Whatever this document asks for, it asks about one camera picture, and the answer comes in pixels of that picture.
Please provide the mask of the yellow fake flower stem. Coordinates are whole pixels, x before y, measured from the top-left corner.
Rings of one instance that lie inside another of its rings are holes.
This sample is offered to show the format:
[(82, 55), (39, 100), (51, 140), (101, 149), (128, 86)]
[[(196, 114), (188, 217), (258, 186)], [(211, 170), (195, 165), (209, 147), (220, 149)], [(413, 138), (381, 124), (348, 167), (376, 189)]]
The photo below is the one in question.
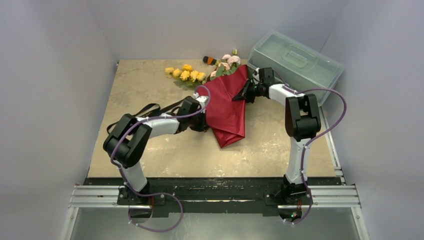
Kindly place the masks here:
[(207, 82), (205, 72), (194, 70), (190, 64), (182, 68), (165, 67), (164, 72), (168, 78), (174, 79), (173, 83), (183, 90), (194, 90)]

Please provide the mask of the dark red wrapping paper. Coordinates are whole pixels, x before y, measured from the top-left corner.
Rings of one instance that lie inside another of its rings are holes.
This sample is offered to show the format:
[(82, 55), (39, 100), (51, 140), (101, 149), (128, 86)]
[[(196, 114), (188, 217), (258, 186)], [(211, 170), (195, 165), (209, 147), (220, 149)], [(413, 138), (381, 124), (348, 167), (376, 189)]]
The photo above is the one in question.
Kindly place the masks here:
[(233, 101), (233, 97), (243, 89), (247, 79), (248, 67), (243, 64), (234, 73), (217, 77), (204, 85), (210, 91), (206, 123), (220, 148), (246, 137), (246, 101)]

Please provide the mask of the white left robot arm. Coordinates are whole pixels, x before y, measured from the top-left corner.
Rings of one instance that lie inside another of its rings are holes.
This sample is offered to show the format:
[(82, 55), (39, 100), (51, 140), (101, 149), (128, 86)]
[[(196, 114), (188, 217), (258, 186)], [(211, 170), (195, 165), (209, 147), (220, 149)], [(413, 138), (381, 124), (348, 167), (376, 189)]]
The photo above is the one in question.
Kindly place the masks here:
[(122, 174), (123, 199), (138, 205), (153, 202), (150, 184), (140, 165), (148, 140), (179, 134), (187, 129), (207, 131), (206, 106), (209, 100), (208, 96), (195, 93), (164, 108), (150, 103), (136, 114), (124, 114), (107, 127), (108, 136), (102, 148)]

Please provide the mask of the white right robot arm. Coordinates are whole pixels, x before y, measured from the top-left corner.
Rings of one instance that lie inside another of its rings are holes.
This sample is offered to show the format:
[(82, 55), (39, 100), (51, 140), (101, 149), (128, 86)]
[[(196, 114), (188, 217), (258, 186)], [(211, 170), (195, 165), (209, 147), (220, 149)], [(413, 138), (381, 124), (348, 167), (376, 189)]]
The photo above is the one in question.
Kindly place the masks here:
[(257, 68), (232, 101), (253, 103), (257, 97), (266, 97), (285, 107), (284, 127), (290, 137), (289, 161), (280, 190), (272, 194), (277, 204), (292, 204), (307, 194), (306, 166), (310, 141), (321, 130), (317, 97), (276, 82), (270, 67)]

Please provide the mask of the peach fake rose stem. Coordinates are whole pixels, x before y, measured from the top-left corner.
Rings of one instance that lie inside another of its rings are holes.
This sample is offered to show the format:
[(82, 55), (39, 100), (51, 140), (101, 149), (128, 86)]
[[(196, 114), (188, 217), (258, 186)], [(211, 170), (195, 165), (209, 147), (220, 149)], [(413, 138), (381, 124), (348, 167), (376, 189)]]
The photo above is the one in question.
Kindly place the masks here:
[(216, 68), (212, 71), (208, 77), (209, 81), (212, 81), (218, 77), (228, 76), (232, 73), (232, 64), (228, 63), (226, 59), (218, 60)]

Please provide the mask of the pink fake rose stem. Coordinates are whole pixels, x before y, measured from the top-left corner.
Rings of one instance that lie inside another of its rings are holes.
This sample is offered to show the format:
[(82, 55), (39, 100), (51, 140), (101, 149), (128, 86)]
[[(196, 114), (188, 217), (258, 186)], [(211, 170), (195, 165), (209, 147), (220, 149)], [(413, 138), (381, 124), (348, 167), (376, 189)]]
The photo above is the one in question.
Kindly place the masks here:
[(232, 64), (231, 74), (241, 65), (241, 58), (238, 56), (237, 49), (233, 49), (231, 54), (225, 54), (220, 60), (227, 60), (228, 63)]

